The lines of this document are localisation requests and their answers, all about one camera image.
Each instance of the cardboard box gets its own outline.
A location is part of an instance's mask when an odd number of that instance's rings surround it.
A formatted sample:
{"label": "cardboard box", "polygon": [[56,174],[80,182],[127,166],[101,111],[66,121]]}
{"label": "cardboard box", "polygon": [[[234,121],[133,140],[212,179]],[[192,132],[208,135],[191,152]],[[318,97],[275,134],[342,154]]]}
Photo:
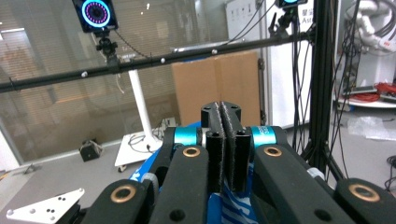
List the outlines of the cardboard box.
{"label": "cardboard box", "polygon": [[201,106],[227,101],[242,108],[243,126],[260,125],[259,71],[255,51],[173,63],[181,125],[201,120]]}

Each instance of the robotic hand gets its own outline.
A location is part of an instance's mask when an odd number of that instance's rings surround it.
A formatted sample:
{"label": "robotic hand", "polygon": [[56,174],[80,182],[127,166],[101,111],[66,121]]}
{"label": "robotic hand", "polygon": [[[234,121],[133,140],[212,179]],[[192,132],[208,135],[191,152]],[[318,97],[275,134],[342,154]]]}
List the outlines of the robotic hand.
{"label": "robotic hand", "polygon": [[[357,1],[346,10],[346,20],[352,21]],[[389,21],[380,29],[375,29],[378,24]],[[391,0],[361,0],[359,3],[356,20],[358,41],[366,50],[376,49],[384,53],[396,52],[396,6]]]}

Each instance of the glass wall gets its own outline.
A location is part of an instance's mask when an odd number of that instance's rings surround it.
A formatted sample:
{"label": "glass wall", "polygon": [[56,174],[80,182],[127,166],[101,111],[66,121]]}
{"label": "glass wall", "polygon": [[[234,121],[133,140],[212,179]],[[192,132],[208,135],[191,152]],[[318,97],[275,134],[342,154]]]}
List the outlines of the glass wall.
{"label": "glass wall", "polygon": [[[106,65],[72,1],[0,0],[0,83]],[[220,0],[113,0],[118,32],[147,55],[227,39]],[[122,57],[135,52],[114,32]],[[152,126],[177,117],[169,65],[139,71]],[[127,74],[0,94],[1,130],[27,162],[142,131]]]}

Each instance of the small black box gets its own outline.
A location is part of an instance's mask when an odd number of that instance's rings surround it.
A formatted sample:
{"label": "small black box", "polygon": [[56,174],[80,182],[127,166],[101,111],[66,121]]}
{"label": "small black box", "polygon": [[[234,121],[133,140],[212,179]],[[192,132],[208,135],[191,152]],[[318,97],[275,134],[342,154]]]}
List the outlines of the small black box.
{"label": "small black box", "polygon": [[79,154],[84,161],[91,161],[100,157],[102,148],[93,141],[86,141],[79,149]]}

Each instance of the floor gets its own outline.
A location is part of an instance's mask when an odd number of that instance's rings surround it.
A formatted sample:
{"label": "floor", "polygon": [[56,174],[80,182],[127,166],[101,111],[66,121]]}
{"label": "floor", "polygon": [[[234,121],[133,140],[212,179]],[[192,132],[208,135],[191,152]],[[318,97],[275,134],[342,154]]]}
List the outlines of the floor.
{"label": "floor", "polygon": [[[364,107],[356,107],[354,111],[344,113],[341,133],[349,177],[362,178],[384,188],[384,182],[389,179],[389,165],[386,160],[387,157],[396,155],[396,141],[366,139],[364,136],[350,134],[347,123],[350,119],[371,116],[384,120],[387,130],[396,131],[395,113],[396,109]],[[288,130],[288,135],[291,136],[291,130]],[[86,190],[79,204],[81,207],[89,207],[109,183],[128,178],[140,166],[139,162],[119,173],[114,166],[119,147],[120,143],[106,147],[103,155],[93,161],[83,162],[80,155],[75,153],[59,160],[37,163],[36,171],[27,175],[23,174],[26,168],[12,171],[0,181],[0,223],[23,223],[7,220],[8,209],[36,203],[79,188]],[[344,170],[338,143],[333,155]]]}

